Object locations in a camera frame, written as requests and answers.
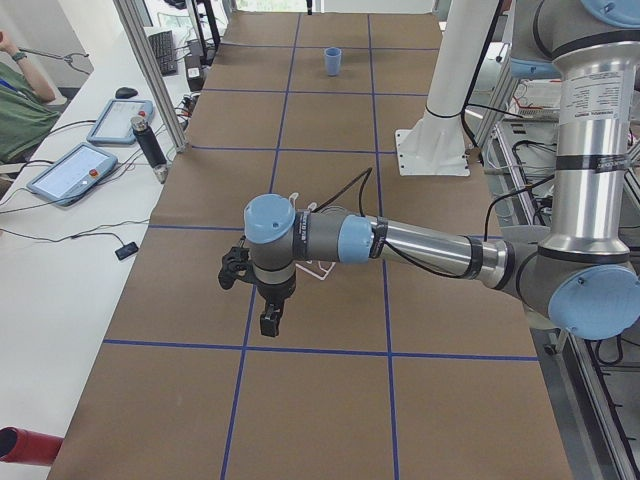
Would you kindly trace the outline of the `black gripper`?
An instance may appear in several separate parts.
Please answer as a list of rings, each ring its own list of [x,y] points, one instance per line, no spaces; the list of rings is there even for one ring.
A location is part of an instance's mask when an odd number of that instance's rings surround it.
[[[253,265],[258,293],[266,301],[260,315],[260,333],[263,336],[278,336],[284,312],[284,301],[296,288],[296,266],[289,264],[278,270],[265,270]]]

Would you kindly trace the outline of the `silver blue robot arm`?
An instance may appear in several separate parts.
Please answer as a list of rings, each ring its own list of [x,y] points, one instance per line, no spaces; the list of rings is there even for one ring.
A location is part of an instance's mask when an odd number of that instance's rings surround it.
[[[503,291],[577,337],[616,336],[639,317],[639,280],[619,239],[627,133],[639,63],[635,1],[520,1],[514,62],[551,63],[562,79],[553,211],[536,244],[483,241],[356,215],[298,210],[265,194],[244,210],[244,279],[264,298],[263,335],[279,332],[299,260],[395,258]]]

